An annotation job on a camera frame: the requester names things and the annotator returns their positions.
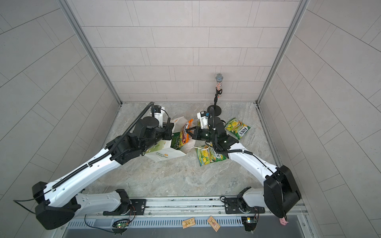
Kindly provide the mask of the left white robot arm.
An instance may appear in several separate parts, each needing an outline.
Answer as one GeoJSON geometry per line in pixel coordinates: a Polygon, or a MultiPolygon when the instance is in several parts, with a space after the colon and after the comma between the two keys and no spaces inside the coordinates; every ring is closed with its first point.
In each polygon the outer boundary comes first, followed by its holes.
{"type": "Polygon", "coordinates": [[[150,102],[126,131],[106,144],[98,154],[67,175],[32,187],[37,202],[35,216],[47,230],[56,229],[76,216],[101,212],[105,216],[131,214],[132,202],[124,189],[110,193],[80,193],[106,173],[145,155],[162,140],[172,139],[174,124],[163,121],[165,109],[150,102]]]}

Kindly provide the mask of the white paper bag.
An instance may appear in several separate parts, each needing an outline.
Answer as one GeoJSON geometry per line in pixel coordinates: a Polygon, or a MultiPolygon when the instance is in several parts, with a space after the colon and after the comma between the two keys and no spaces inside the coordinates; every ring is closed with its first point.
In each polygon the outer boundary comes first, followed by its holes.
{"type": "MultiPolygon", "coordinates": [[[[174,123],[174,128],[172,129],[173,134],[176,132],[180,132],[182,127],[188,122],[189,120],[185,119],[184,117],[174,119],[171,121],[174,123]]],[[[195,140],[192,139],[190,136],[190,140],[187,144],[181,147],[180,150],[175,150],[171,148],[171,140],[161,140],[156,145],[154,145],[152,148],[147,150],[145,156],[152,159],[155,162],[174,159],[178,157],[182,157],[187,155],[191,149],[195,146],[195,140]]]]}

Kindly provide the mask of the orange pink candy bag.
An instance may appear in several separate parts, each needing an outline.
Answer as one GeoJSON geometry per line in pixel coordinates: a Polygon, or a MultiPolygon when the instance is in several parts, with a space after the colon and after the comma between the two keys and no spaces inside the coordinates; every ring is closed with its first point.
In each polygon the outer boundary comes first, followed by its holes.
{"type": "Polygon", "coordinates": [[[190,135],[186,132],[187,129],[190,129],[193,124],[193,119],[189,120],[180,131],[180,145],[184,146],[190,140],[190,135]]]}

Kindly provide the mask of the yellow candy bag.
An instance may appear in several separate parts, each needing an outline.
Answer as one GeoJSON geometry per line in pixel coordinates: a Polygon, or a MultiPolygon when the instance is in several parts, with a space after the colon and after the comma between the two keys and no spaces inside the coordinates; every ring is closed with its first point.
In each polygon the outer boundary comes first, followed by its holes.
{"type": "Polygon", "coordinates": [[[227,159],[226,156],[216,153],[213,148],[208,145],[196,147],[195,149],[200,166],[224,161],[227,159]]]}
{"type": "Polygon", "coordinates": [[[241,139],[250,129],[251,127],[244,124],[237,118],[231,119],[225,126],[225,128],[234,134],[237,139],[241,139]]]}

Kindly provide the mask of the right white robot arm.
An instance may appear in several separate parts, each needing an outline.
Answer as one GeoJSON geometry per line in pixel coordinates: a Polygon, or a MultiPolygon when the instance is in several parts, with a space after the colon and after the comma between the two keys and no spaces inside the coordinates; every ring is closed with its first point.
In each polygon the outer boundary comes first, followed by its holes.
{"type": "Polygon", "coordinates": [[[291,170],[277,167],[247,150],[239,139],[249,127],[239,120],[225,122],[219,118],[221,108],[210,106],[197,114],[200,126],[186,128],[185,132],[195,140],[205,141],[218,155],[237,162],[254,175],[264,187],[267,208],[287,224],[287,213],[302,198],[291,170]]]}

